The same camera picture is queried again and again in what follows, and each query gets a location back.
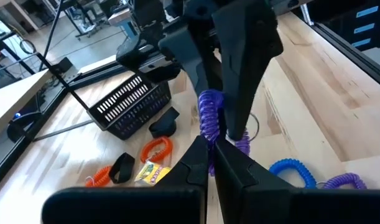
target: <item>black wire basket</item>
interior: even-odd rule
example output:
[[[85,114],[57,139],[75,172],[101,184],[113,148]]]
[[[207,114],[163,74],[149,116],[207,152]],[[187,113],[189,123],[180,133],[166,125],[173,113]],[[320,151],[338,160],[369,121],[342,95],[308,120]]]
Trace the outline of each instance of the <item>black wire basket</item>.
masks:
[[[133,75],[88,110],[101,128],[125,140],[172,98],[167,82],[152,84]]]

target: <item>black metal frame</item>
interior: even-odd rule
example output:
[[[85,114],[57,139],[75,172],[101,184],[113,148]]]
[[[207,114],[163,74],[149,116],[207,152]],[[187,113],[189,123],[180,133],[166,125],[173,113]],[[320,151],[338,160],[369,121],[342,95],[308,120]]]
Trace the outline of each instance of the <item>black metal frame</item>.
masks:
[[[49,64],[46,59],[40,54],[36,53],[31,56],[37,56],[48,68],[49,70],[55,75],[55,70]],[[66,97],[68,93],[71,93],[78,101],[82,104],[85,108],[87,108],[87,105],[80,99],[78,95],[74,92],[75,90],[79,88],[83,88],[84,86],[94,84],[96,82],[99,82],[101,80],[113,77],[115,75],[118,75],[120,73],[123,73],[127,71],[126,68],[124,68],[122,65],[118,65],[113,63],[114,66],[111,66],[111,64],[103,65],[97,70],[90,71],[89,73],[81,74],[80,77],[77,78],[77,81],[71,82],[70,84],[65,85],[59,93],[57,93],[56,97],[52,100],[52,102],[46,107],[46,109],[42,112],[42,116],[40,119],[34,123],[26,132],[26,135],[21,137],[14,147],[10,149],[9,154],[4,158],[4,160],[0,163],[0,183],[2,182],[4,176],[9,172],[11,168],[13,168],[16,161],[20,158],[21,154],[26,150],[26,148],[29,146],[31,142],[36,140],[36,135],[38,132],[42,129],[42,127],[45,125],[45,123],[49,120],[53,112],[58,108],[60,103],[63,101],[63,99]],[[62,79],[61,76],[55,75],[56,78]]]
[[[353,47],[327,26],[316,23],[314,26],[311,26],[311,28],[380,84],[380,65],[378,63],[363,54],[356,47]]]

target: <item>blue label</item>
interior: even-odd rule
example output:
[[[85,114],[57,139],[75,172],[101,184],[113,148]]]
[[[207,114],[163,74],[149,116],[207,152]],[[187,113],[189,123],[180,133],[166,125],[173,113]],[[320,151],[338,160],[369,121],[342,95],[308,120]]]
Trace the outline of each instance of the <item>blue label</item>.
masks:
[[[364,32],[364,31],[373,29],[374,27],[375,27],[375,23],[370,24],[370,25],[366,25],[366,26],[363,26],[363,27],[359,27],[359,28],[357,28],[357,29],[354,30],[354,33],[358,34],[360,32]]]
[[[377,12],[378,9],[379,9],[379,6],[375,6],[375,7],[369,8],[369,9],[362,10],[361,12],[357,12],[356,18]]]
[[[365,39],[365,40],[362,40],[362,41],[359,41],[359,42],[355,42],[352,44],[352,46],[354,47],[359,47],[359,46],[362,46],[364,44],[369,44],[371,42],[371,38],[368,38],[368,39]]]

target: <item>gray floor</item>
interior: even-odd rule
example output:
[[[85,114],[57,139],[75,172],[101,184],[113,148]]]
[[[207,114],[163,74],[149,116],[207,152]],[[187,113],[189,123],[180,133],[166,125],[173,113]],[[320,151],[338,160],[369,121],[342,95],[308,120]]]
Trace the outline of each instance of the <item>gray floor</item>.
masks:
[[[81,41],[79,41],[75,37],[78,35],[78,32],[71,22],[66,17],[60,18],[50,44],[47,60],[52,64],[55,64],[64,57],[68,57],[74,65],[68,73],[76,73],[81,67],[116,54],[116,49],[121,43],[123,43],[126,36],[118,27],[103,25],[101,28],[102,29],[93,34],[91,37],[87,38],[84,36],[81,38]],[[51,24],[41,30],[38,30],[37,32],[31,33],[24,38],[34,43],[37,51],[43,54],[46,48],[50,29]],[[30,58],[25,62],[37,72],[40,65],[40,61],[37,58]],[[2,65],[10,65],[11,63],[12,62],[7,58],[1,61]],[[15,77],[29,76],[29,73],[18,65],[11,66],[8,70]],[[47,107],[60,89],[61,84],[58,84],[54,88],[47,89],[44,93],[45,103],[41,106],[42,110]],[[6,128],[4,128],[0,134],[0,162],[7,156],[13,146],[14,143],[7,138]]]

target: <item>orange strap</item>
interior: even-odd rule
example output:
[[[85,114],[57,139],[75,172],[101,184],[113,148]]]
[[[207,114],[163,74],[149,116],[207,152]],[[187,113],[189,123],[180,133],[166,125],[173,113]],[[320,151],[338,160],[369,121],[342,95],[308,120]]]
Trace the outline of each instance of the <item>orange strap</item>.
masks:
[[[106,166],[99,170],[96,175],[93,177],[93,180],[86,181],[86,187],[104,187],[110,181],[108,173],[111,170],[112,166]]]
[[[158,162],[158,161],[161,161],[163,158],[165,158],[167,155],[169,155],[172,152],[173,143],[168,137],[162,136],[162,137],[152,140],[151,142],[148,142],[146,146],[144,146],[141,152],[141,156],[140,156],[141,162],[145,163],[148,158],[148,153],[150,153],[150,151],[154,147],[162,143],[165,144],[165,148],[155,153],[149,160],[151,162]]]

